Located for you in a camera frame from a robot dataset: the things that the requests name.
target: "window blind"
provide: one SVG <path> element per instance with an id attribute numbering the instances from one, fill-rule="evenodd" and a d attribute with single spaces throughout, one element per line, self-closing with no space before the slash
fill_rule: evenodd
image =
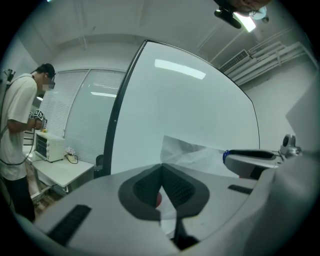
<path id="1" fill-rule="evenodd" d="M 53 91 L 47 91 L 40 110 L 48 120 L 48 132 L 64 137 L 68 116 L 76 94 L 82 85 L 88 69 L 59 72 Z"/>
<path id="2" fill-rule="evenodd" d="M 79 160 L 96 163 L 104 153 L 112 107 L 124 72 L 91 70 L 83 81 L 70 110 L 65 144 Z"/>

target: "microwave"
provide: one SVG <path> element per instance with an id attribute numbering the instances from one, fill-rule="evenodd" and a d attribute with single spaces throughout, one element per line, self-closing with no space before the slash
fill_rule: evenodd
<path id="1" fill-rule="evenodd" d="M 35 132 L 34 153 L 52 163 L 65 157 L 65 139 L 51 133 Z"/>

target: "person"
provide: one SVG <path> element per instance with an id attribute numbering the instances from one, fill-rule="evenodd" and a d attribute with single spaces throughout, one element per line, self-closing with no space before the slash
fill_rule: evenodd
<path id="1" fill-rule="evenodd" d="M 23 155 L 24 131 L 40 129 L 42 122 L 29 119 L 33 100 L 38 91 L 47 91 L 55 76 L 54 67 L 47 63 L 30 74 L 23 74 L 7 90 L 2 107 L 0 141 L 0 174 L 7 187 L 16 213 L 30 221 L 35 219 L 29 193 Z"/>
<path id="2" fill-rule="evenodd" d="M 239 13 L 258 12 L 259 9 L 266 6 L 271 0 L 226 0 Z"/>

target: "white t-shirt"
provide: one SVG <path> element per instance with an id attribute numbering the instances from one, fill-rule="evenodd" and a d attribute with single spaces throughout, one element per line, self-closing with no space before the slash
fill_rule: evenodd
<path id="1" fill-rule="evenodd" d="M 15 80 L 7 90 L 2 107 L 1 132 L 8 120 L 27 124 L 32 102 L 37 93 L 36 81 L 30 74 Z M 21 163 L 23 155 L 24 132 L 9 133 L 6 129 L 0 142 L 0 159 L 8 164 Z M 10 181 L 22 179 L 27 175 L 25 164 L 8 166 L 0 161 L 0 174 Z"/>

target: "red object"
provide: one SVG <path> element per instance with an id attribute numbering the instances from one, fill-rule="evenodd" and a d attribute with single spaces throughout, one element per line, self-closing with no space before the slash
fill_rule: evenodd
<path id="1" fill-rule="evenodd" d="M 156 205 L 155 205 L 156 208 L 161 204 L 161 201 L 162 201 L 162 195 L 160 194 L 160 192 L 158 192 L 158 196 L 156 197 Z"/>

